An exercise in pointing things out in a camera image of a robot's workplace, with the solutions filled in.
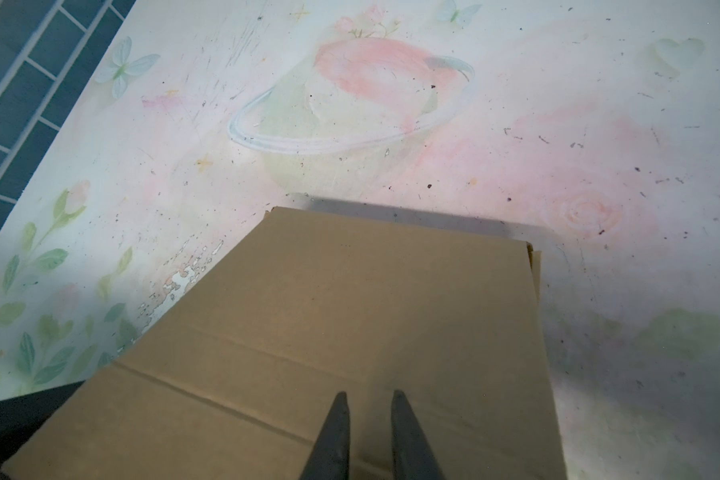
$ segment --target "pink rose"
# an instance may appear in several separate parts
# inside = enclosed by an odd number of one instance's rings
[[[64,208],[64,212],[67,215],[72,215],[77,212],[88,198],[88,189],[90,188],[90,182],[83,180],[77,182],[72,188],[70,188],[67,194],[67,206]]]
[[[368,16],[368,20],[376,24],[382,22],[384,15],[387,14],[387,11],[384,10],[384,8],[379,7],[378,4],[374,4],[365,12],[365,14]]]
[[[78,300],[80,300],[80,292],[77,290],[77,285],[67,283],[61,290],[54,293],[51,299],[54,318],[57,320],[66,318],[77,308]]]
[[[341,17],[333,27],[336,32],[350,33],[355,28],[355,23],[350,17]]]

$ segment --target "heart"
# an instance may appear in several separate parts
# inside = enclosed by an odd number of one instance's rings
[[[704,42],[698,38],[688,38],[683,43],[677,43],[670,38],[662,38],[653,44],[656,54],[666,64],[682,72],[687,70],[699,59],[704,52]]]

